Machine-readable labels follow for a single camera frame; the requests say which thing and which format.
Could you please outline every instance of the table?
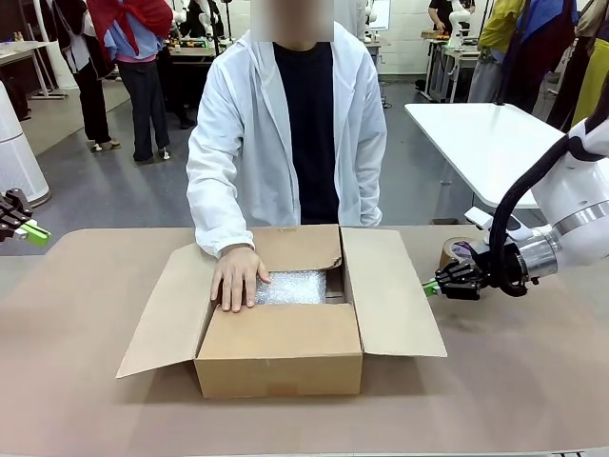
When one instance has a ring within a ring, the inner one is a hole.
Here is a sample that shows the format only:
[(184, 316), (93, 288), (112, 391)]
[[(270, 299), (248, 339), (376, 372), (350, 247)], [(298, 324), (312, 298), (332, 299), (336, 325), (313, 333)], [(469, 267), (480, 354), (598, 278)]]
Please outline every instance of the table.
[(453, 82), (448, 103), (455, 103), (461, 69), (474, 69), (478, 63), (480, 52), (476, 49), (476, 46), (463, 46), (455, 50), (444, 48), (444, 55), (452, 59), (452, 66), (449, 70), (448, 65), (446, 65), (445, 73), (446, 77)]
[(17, 62), (19, 60), (28, 59), (30, 57), (32, 58), (34, 69), (36, 70), (36, 77), (38, 78), (38, 83), (40, 84), (40, 89), (43, 93), (42, 95), (32, 96), (32, 100), (63, 100), (67, 98), (67, 95), (64, 93), (49, 93), (49, 90), (47, 89), (47, 83), (45, 82), (45, 78), (43, 78), (42, 72), (40, 70), (40, 65), (38, 63), (38, 59), (40, 59), (40, 54), (38, 52), (39, 49), (45, 48), (48, 45), (49, 43), (40, 41), (17, 41), (10, 43), (0, 43), (0, 67), (10, 64), (12, 62)]
[[(563, 135), (512, 105), (409, 104), (405, 109), (446, 159), (442, 182), (449, 185), (456, 171), (491, 208)], [(537, 208), (533, 194), (527, 192), (516, 208)]]
[[(396, 228), (422, 280), (471, 226)], [(0, 452), (33, 456), (545, 452), (609, 445), (609, 313), (558, 276), (430, 299), (448, 358), (365, 357), (357, 397), (204, 400), (192, 365), (114, 375), (192, 229), (66, 235), (0, 303)], [(609, 264), (585, 269), (605, 303)]]
[(206, 63), (211, 65), (211, 61), (216, 56), (216, 51), (212, 48), (190, 48), (183, 46), (180, 50), (172, 49), (169, 51), (176, 65), (192, 65)]
[(473, 69), (480, 52), (476, 46), (464, 45), (447, 49), (446, 40), (430, 39), (429, 59), (425, 75), (425, 89), (420, 94), (427, 100), (454, 103), (462, 69)]

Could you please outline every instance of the white lab coat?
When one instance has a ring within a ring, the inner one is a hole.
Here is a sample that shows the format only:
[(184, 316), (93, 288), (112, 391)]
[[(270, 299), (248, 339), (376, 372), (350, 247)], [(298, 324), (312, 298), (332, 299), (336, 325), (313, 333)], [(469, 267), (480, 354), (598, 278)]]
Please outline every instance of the white lab coat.
[(334, 0), (334, 20), (363, 41), (366, 0)]
[[(334, 25), (334, 183), (339, 222), (381, 222), (379, 175), (386, 125), (376, 69), (365, 46)], [(211, 255), (252, 244), (251, 226), (300, 224), (289, 114), (272, 43), (247, 32), (215, 60), (187, 163), (197, 243)]]

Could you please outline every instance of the yellow shirt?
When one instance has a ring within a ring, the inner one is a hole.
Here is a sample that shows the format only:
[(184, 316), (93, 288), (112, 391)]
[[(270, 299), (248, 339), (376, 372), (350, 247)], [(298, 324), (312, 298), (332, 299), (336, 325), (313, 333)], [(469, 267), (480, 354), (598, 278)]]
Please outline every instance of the yellow shirt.
[(507, 52), (523, 9), (524, 0), (497, 0), (482, 31), (480, 46)]

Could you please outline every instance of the sneaker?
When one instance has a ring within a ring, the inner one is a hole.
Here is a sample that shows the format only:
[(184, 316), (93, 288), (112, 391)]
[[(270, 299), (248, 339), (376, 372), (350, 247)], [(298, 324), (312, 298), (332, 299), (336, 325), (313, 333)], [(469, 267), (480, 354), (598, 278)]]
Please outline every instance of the sneaker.
[(96, 147), (100, 148), (101, 150), (113, 150), (113, 149), (118, 149), (121, 147), (121, 144), (115, 140), (115, 139), (111, 139), (110, 141), (106, 141), (106, 143), (99, 143), (95, 145)]
[(140, 167), (142, 165), (152, 165), (154, 163), (154, 157), (150, 157), (149, 159), (145, 159), (145, 160), (133, 159), (133, 162), (135, 162), (135, 165), (138, 167)]
[(159, 153), (159, 159), (161, 159), (163, 161), (169, 160), (171, 158), (171, 154), (169, 153), (167, 148), (159, 149), (158, 153)]

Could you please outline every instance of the hand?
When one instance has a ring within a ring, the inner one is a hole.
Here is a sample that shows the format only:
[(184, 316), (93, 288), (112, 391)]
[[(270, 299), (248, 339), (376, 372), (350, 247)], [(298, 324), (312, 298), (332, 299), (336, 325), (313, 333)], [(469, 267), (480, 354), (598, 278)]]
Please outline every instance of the hand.
[(257, 275), (265, 283), (270, 283), (265, 264), (251, 246), (235, 245), (223, 249), (211, 282), (211, 300), (218, 298), (220, 283), (223, 283), (222, 310), (239, 312), (245, 284), (246, 305), (252, 308), (256, 298)]

